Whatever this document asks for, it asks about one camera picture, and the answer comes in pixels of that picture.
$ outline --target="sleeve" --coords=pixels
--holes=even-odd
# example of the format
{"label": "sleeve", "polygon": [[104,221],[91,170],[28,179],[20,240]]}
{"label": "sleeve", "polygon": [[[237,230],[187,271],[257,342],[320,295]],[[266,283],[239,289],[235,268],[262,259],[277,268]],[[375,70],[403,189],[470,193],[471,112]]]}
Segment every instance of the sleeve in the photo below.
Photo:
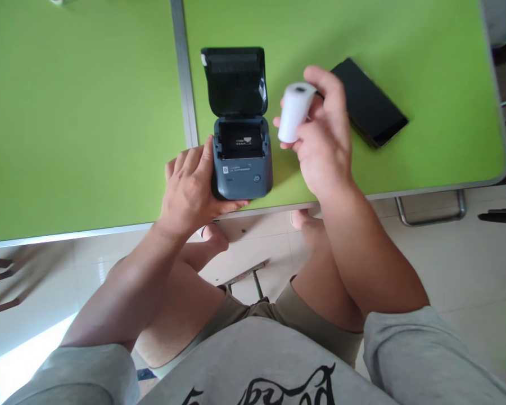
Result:
{"label": "sleeve", "polygon": [[364,362],[371,382],[403,405],[506,404],[506,385],[472,358],[431,307],[369,314]]}
{"label": "sleeve", "polygon": [[4,405],[135,404],[139,395],[129,352],[110,344],[56,349]]}

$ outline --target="shorts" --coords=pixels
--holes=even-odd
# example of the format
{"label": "shorts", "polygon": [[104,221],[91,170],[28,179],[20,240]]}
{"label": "shorts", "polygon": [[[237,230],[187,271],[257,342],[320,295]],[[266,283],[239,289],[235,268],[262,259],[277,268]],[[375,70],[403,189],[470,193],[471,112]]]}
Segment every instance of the shorts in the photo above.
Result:
{"label": "shorts", "polygon": [[226,295],[215,314],[180,354],[162,367],[151,368],[154,375],[162,379],[199,343],[227,326],[252,316],[269,318],[302,333],[354,368],[364,334],[340,329],[316,314],[292,287],[293,278],[275,303],[268,302],[265,297],[256,304],[244,305],[225,286],[219,286]]}

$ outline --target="printer lid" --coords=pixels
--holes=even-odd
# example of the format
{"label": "printer lid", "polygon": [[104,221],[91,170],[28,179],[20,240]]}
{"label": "printer lid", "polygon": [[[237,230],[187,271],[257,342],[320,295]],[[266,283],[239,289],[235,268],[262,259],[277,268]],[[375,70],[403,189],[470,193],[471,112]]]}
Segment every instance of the printer lid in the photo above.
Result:
{"label": "printer lid", "polygon": [[201,59],[215,115],[246,118],[266,113],[264,49],[204,48]]}

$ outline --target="smartphone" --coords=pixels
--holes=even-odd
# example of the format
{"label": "smartphone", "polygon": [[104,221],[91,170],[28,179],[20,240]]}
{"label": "smartphone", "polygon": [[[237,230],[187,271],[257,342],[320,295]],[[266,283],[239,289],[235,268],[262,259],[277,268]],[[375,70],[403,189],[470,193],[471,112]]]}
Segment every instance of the smartphone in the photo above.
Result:
{"label": "smartphone", "polygon": [[351,58],[332,73],[345,85],[351,124],[371,147],[383,147],[408,124],[406,116]]}

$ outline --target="white paper roll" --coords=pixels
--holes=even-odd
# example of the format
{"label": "white paper roll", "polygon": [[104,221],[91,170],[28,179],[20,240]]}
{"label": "white paper roll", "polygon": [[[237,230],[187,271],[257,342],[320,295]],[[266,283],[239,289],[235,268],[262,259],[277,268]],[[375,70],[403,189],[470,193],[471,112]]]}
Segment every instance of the white paper roll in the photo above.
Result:
{"label": "white paper roll", "polygon": [[281,125],[277,137],[281,142],[293,143],[298,140],[296,129],[308,117],[309,107],[317,89],[309,83],[292,83],[283,95]]}

